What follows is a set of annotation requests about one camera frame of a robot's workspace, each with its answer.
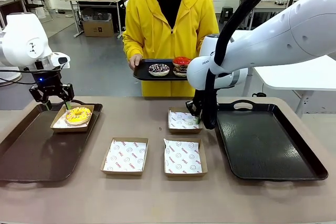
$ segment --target black stool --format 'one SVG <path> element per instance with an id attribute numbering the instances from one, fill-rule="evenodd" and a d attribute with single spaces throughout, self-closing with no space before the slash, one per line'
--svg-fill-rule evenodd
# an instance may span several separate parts
<path id="1" fill-rule="evenodd" d="M 233 15 L 233 8 L 230 6 L 224 6 L 222 8 L 221 17 L 219 18 L 219 22 L 223 24 L 224 21 L 228 21 L 232 15 Z"/>

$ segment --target person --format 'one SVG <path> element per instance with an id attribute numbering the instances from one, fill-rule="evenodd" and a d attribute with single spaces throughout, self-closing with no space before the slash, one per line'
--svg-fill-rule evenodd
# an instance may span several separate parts
<path id="1" fill-rule="evenodd" d="M 195 58 L 204 38 L 218 34 L 212 0 L 129 0 L 124 51 L 132 70 L 142 59 Z M 145 97 L 193 97 L 187 81 L 142 81 Z"/>

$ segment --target brown tray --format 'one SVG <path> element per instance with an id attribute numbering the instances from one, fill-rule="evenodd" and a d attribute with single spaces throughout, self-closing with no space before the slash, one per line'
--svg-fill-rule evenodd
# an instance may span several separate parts
<path id="1" fill-rule="evenodd" d="M 53 104 L 51 111 L 37 105 L 2 141 L 0 181 L 58 182 L 72 174 L 103 106 L 93 104 L 86 132 L 54 133 L 50 125 L 63 104 Z"/>

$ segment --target hand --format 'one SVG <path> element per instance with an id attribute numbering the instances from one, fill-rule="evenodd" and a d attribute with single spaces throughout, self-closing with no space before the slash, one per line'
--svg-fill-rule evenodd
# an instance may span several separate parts
<path id="1" fill-rule="evenodd" d="M 128 65 L 130 66 L 130 69 L 134 71 L 135 67 L 139 65 L 141 60 L 142 60 L 142 55 L 140 54 L 133 55 L 128 63 Z"/>

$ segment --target cardboard food tray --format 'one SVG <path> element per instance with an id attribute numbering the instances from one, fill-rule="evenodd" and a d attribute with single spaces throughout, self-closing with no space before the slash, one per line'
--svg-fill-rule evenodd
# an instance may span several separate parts
<path id="1" fill-rule="evenodd" d="M 85 108 L 88 108 L 91 112 L 94 111 L 94 105 L 71 105 L 71 109 L 74 109 L 74 108 L 77 108 L 77 107 L 85 107 Z M 66 106 L 62 106 L 62 108 L 59 110 L 59 112 L 57 113 L 55 119 L 53 120 L 53 122 L 51 123 L 51 126 L 50 128 L 54 131 L 54 132 L 57 132 L 57 133 L 60 133 L 60 132 L 86 132 L 89 128 L 89 124 L 90 124 L 90 121 L 91 121 L 91 117 L 90 117 L 90 120 L 86 123 L 87 126 L 85 127 L 70 127 L 70 128 L 54 128 L 54 124 L 58 121 L 58 119 L 61 118 L 62 115 L 64 115 L 64 113 L 66 112 L 67 108 Z"/>
<path id="2" fill-rule="evenodd" d="M 299 181 L 328 177 L 326 168 L 274 104 L 247 100 L 219 104 L 217 124 L 231 170 L 241 179 Z"/>
<path id="3" fill-rule="evenodd" d="M 35 106 L 0 144 L 0 181 L 59 182 L 68 178 L 102 109 L 101 104 L 91 105 L 95 109 L 88 130 L 67 134 L 50 128 L 63 103 L 53 104 L 50 111 L 42 104 Z"/>
<path id="4" fill-rule="evenodd" d="M 184 113 L 190 113 L 187 108 L 178 108 L 178 107 L 170 107 L 168 110 L 168 129 L 170 133 L 173 134 L 198 134 L 203 129 L 203 122 L 200 119 L 198 124 L 198 129 L 171 129 L 169 126 L 169 111 L 171 112 L 184 112 Z"/>
<path id="5" fill-rule="evenodd" d="M 152 76 L 148 72 L 148 67 L 153 64 L 166 64 L 170 71 L 169 74 L 162 77 Z M 173 59 L 143 59 L 135 68 L 133 76 L 141 81 L 186 81 L 187 77 L 177 77 L 174 75 Z"/>
<path id="6" fill-rule="evenodd" d="M 109 150 L 110 150 L 110 146 L 112 144 L 112 142 L 116 141 L 116 142 L 136 142 L 136 143 L 145 143 L 146 144 L 146 151 L 145 151 L 145 157 L 143 159 L 143 166 L 142 166 L 142 171 L 141 172 L 114 172 L 114 171 L 108 171 L 108 170 L 104 170 L 104 167 L 105 167 L 105 162 L 106 162 L 106 158 L 107 158 L 107 155 L 109 153 Z M 101 163 L 101 167 L 100 167 L 100 170 L 107 174 L 107 175 L 134 175 L 134 176 L 141 176 L 144 169 L 145 169 L 145 165 L 146 165 L 146 157 L 147 157 L 147 151 L 148 151 L 148 138 L 139 138 L 139 137 L 114 137 L 110 144 L 109 144 L 109 147 L 107 148 L 107 151 L 105 153 L 105 156 L 104 156 L 104 159 Z"/>
<path id="7" fill-rule="evenodd" d="M 168 141 L 174 141 L 174 142 L 192 142 L 192 143 L 198 143 L 198 152 L 199 152 L 199 158 L 201 161 L 201 167 L 202 167 L 202 172 L 201 173 L 166 173 L 165 171 L 165 164 L 163 163 L 163 169 L 164 173 L 167 177 L 203 177 L 207 174 L 208 172 L 208 166 L 206 163 L 206 157 L 205 157 L 205 148 L 203 145 L 203 141 L 200 138 L 166 138 Z"/>

